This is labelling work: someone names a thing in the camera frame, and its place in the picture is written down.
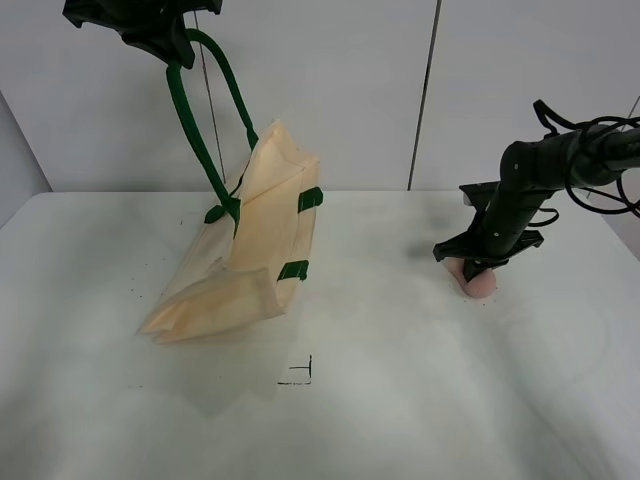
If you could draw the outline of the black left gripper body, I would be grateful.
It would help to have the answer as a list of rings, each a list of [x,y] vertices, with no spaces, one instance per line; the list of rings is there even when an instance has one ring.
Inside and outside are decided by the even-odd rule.
[[[67,0],[63,15],[77,28],[91,23],[111,29],[125,44],[190,69],[195,54],[184,15],[199,10],[218,15],[221,0]]]

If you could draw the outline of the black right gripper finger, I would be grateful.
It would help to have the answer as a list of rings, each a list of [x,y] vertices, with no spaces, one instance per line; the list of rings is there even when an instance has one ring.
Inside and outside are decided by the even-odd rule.
[[[471,282],[487,268],[487,264],[481,260],[465,259],[462,267],[463,277],[466,282]]]

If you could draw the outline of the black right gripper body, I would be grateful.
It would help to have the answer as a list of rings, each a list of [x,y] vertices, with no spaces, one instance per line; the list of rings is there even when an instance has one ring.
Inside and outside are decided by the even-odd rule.
[[[460,190],[475,208],[463,233],[434,246],[434,258],[461,258],[487,265],[503,265],[522,251],[539,247],[543,237],[529,223],[544,203],[542,190],[507,191],[498,182],[462,185]]]

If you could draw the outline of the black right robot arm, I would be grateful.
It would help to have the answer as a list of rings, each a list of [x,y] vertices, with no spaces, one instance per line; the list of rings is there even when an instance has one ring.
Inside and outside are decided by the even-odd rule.
[[[564,134],[549,133],[536,142],[516,141],[502,155],[500,179],[462,185],[460,190],[475,215],[461,234],[434,246],[436,261],[463,261],[470,281],[501,267],[531,247],[539,247],[544,224],[533,217],[543,203],[566,191],[582,208],[603,215],[620,215],[639,208],[626,197],[623,208],[605,210],[577,198],[586,189],[621,182],[622,174],[639,166],[639,119],[603,117],[576,124]]]

